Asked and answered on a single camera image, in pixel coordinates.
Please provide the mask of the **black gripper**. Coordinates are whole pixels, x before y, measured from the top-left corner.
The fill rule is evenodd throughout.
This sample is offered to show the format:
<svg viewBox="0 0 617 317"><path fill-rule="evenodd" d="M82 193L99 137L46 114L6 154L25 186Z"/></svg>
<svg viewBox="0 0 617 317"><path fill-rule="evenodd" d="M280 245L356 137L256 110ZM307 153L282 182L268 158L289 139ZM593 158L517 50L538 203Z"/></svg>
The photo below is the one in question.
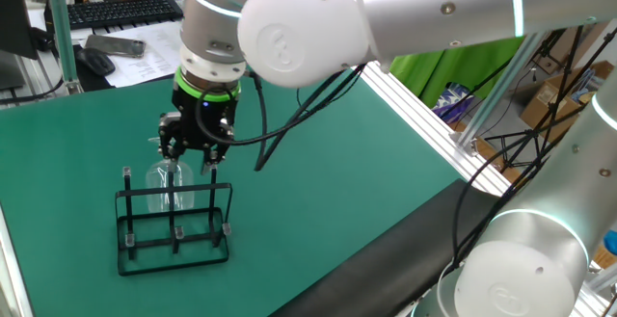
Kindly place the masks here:
<svg viewBox="0 0 617 317"><path fill-rule="evenodd" d="M206 175L226 159L233 140L238 84L212 84L203 98L202 93L188 83L174 83L177 112L160 116L158 151L177 161L186 149L202 150L201 174Z"/></svg>

